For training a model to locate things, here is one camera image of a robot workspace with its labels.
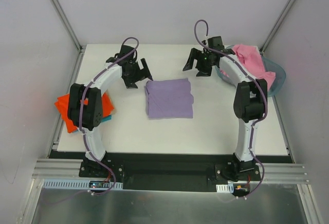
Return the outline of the purple t shirt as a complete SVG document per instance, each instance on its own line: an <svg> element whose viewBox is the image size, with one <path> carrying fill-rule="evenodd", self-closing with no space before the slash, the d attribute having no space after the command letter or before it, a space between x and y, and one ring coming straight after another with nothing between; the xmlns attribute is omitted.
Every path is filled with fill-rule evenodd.
<svg viewBox="0 0 329 224"><path fill-rule="evenodd" d="M147 81L144 89L149 119L193 118L194 97L187 78Z"/></svg>

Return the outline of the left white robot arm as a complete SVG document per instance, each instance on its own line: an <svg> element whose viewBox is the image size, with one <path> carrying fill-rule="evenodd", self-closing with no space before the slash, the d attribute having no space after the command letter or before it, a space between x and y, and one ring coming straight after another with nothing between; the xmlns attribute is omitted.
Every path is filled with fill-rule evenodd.
<svg viewBox="0 0 329 224"><path fill-rule="evenodd" d="M103 70L86 84L74 83L70 87L67 116L82 133L85 157L94 161L90 170L97 177L108 173L108 164L102 159L106 154L98 126L103 119L102 97L109 87L122 79L127 89L137 88L137 82L152 80L144 58L142 67L137 62L137 48L122 45L114 57L106 60Z"/></svg>

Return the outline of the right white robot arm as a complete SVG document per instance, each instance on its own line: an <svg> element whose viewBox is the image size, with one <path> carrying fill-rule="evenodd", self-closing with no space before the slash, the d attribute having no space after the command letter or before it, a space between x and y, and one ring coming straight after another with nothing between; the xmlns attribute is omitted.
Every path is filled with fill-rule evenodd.
<svg viewBox="0 0 329 224"><path fill-rule="evenodd" d="M239 134L235 158L240 162L254 159L258 123L268 112L267 82L252 75L237 59L232 49L226 49L220 36L201 42L203 49L192 48L183 68L190 70L196 63L198 77L211 76L213 66L223 70L236 87L233 111L239 119Z"/></svg>

